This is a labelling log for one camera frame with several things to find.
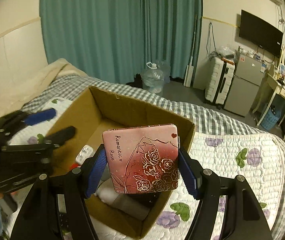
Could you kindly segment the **red capped white bottle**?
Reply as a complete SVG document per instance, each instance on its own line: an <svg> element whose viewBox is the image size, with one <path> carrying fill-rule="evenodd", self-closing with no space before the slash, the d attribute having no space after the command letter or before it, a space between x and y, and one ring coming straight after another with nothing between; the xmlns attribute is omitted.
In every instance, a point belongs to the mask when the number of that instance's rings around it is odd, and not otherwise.
<svg viewBox="0 0 285 240"><path fill-rule="evenodd" d="M78 168L78 167L81 167L81 165L79 165L78 163L73 163L73 164L70 166L69 170L71 171L71 170L73 170L74 168Z"/></svg>

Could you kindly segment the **white pill blister box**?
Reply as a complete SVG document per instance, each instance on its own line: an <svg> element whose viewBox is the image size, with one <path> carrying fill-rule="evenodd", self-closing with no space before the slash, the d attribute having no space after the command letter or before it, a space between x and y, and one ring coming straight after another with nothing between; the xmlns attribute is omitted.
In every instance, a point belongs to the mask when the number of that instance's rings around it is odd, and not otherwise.
<svg viewBox="0 0 285 240"><path fill-rule="evenodd" d="M78 165L82 165L86 159L91 158L93 155L93 148L89 145L84 145L79 154L76 156L75 162L78 163Z"/></svg>

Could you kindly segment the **white round bottle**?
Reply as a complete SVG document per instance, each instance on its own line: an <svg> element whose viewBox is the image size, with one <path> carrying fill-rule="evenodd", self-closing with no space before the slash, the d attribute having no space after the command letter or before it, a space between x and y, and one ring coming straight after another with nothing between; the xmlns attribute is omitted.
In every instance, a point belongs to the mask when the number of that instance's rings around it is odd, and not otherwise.
<svg viewBox="0 0 285 240"><path fill-rule="evenodd" d="M150 209L140 204L137 200L130 198L126 194L119 194L114 190L111 179L100 181L95 193L105 204L123 211L124 213L138 220L144 220Z"/></svg>

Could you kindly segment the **pink rose tin box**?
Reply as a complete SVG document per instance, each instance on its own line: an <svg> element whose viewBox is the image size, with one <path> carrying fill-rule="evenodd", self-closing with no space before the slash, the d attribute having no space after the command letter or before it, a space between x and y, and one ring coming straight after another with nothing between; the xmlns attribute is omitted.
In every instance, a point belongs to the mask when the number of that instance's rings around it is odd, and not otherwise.
<svg viewBox="0 0 285 240"><path fill-rule="evenodd" d="M111 180L117 193L142 194L178 187L178 129L174 124L103 132Z"/></svg>

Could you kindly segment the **beige pillow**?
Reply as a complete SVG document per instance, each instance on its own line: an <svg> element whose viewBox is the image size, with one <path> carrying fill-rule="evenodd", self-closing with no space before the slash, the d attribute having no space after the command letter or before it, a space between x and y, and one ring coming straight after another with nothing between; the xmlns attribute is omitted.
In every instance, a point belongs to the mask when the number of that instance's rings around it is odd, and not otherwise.
<svg viewBox="0 0 285 240"><path fill-rule="evenodd" d="M57 77L71 74L87 76L66 59L58 59L28 76L19 85L9 85L0 89L0 117L21 109L25 103L42 94Z"/></svg>

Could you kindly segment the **grey checked blanket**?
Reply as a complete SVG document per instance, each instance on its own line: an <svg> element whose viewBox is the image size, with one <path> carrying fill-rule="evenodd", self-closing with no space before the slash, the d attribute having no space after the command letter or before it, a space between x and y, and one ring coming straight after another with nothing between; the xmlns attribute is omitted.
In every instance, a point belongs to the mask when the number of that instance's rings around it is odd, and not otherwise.
<svg viewBox="0 0 285 240"><path fill-rule="evenodd" d="M284 236L285 142L281 138L202 106L76 74L55 78L39 96L23 105L23 111L37 112L57 98L75 100L89 86L136 98L192 120L196 133L191 155L218 175L245 176L262 205L273 239Z"/></svg>

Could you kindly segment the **brown cardboard box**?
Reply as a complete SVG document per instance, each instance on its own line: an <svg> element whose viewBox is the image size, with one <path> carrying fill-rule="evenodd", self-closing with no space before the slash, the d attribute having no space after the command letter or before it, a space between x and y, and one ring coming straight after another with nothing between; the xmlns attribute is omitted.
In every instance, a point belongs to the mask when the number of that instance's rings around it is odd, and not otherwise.
<svg viewBox="0 0 285 240"><path fill-rule="evenodd" d="M100 239L164 236L156 220L180 191L178 149L190 149L194 123L150 103L89 87L50 132L68 126L76 128L76 135L55 151L57 172L68 171L84 146L106 149L107 181L85 201Z"/></svg>

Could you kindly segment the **blue laundry basket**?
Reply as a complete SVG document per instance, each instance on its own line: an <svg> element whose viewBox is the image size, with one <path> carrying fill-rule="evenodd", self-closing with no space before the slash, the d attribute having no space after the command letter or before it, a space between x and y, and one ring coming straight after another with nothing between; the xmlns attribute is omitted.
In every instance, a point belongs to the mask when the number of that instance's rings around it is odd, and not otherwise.
<svg viewBox="0 0 285 240"><path fill-rule="evenodd" d="M281 117L281 109L271 105L261 122L261 127L267 131L271 130Z"/></svg>

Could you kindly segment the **clear water jug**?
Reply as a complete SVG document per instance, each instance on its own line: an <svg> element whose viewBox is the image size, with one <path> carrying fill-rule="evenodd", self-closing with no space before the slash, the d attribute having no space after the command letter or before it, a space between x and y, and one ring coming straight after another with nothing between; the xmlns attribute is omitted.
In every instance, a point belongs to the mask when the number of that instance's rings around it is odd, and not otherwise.
<svg viewBox="0 0 285 240"><path fill-rule="evenodd" d="M141 74L143 89L156 95L162 95L165 84L164 72L156 63L147 62L146 66L147 68Z"/></svg>

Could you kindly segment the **teal curtain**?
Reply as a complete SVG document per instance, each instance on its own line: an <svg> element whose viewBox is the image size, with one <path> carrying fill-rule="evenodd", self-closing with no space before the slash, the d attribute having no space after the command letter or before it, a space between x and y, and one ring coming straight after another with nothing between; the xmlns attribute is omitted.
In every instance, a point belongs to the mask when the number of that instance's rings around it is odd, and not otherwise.
<svg viewBox="0 0 285 240"><path fill-rule="evenodd" d="M128 83L147 62L166 61L182 78L194 17L199 51L203 0L39 0L48 62L64 58L89 76Z"/></svg>

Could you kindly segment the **white dressing table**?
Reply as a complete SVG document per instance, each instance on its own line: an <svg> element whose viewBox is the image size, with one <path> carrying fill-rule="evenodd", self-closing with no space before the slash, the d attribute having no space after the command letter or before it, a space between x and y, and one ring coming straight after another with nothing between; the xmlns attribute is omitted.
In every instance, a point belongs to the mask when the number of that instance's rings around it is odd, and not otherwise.
<svg viewBox="0 0 285 240"><path fill-rule="evenodd" d="M268 109L271 107L272 104L279 107L279 109L281 109L282 112L281 118L278 122L278 126L280 127L285 120L285 86L279 83L277 79L272 77L270 74L266 74L262 80L262 83L260 85L257 94L258 101L252 113L254 114L260 109L260 105L263 99L266 99L268 92L271 92L271 95L269 98L267 98L266 107L263 108L263 112L260 118L256 122L256 127L261 125L263 119L265 118L268 112Z"/></svg>

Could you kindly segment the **white flat mop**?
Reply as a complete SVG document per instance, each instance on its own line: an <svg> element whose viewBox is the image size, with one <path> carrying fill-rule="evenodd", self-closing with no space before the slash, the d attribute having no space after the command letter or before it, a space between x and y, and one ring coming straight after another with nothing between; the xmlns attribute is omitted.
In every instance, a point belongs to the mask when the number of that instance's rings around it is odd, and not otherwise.
<svg viewBox="0 0 285 240"><path fill-rule="evenodd" d="M194 29L193 29L193 38L192 38L192 45L190 50L190 57L189 57L189 63L186 66L186 72L185 72L185 79L184 79L184 86L190 87L191 86L191 80L193 75L193 55L194 55L194 48L196 43L196 32L197 32L197 14L195 14L194 17Z"/></svg>

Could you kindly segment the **silver mini fridge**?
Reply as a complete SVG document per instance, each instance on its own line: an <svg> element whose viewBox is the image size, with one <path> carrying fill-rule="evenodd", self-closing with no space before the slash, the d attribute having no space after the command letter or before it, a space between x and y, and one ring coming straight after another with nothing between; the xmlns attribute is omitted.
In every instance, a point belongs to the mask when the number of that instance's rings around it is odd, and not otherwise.
<svg viewBox="0 0 285 240"><path fill-rule="evenodd" d="M236 55L238 61L224 109L240 116L246 116L254 103L266 67L261 61L238 51Z"/></svg>

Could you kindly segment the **white suitcase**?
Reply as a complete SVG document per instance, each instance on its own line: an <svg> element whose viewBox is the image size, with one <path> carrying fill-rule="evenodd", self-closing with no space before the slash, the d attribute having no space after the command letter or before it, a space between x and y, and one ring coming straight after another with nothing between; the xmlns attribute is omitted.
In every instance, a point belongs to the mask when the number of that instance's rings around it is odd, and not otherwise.
<svg viewBox="0 0 285 240"><path fill-rule="evenodd" d="M234 62L213 57L210 61L210 76L205 89L205 99L219 107L225 104L234 76Z"/></svg>

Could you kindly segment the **black wall television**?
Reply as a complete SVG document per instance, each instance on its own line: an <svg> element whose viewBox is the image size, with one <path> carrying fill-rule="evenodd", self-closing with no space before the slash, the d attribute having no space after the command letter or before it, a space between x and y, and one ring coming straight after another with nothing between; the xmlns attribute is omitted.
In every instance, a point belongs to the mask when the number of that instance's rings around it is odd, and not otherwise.
<svg viewBox="0 0 285 240"><path fill-rule="evenodd" d="M283 32L265 20L245 11L241 11L239 37L279 57Z"/></svg>

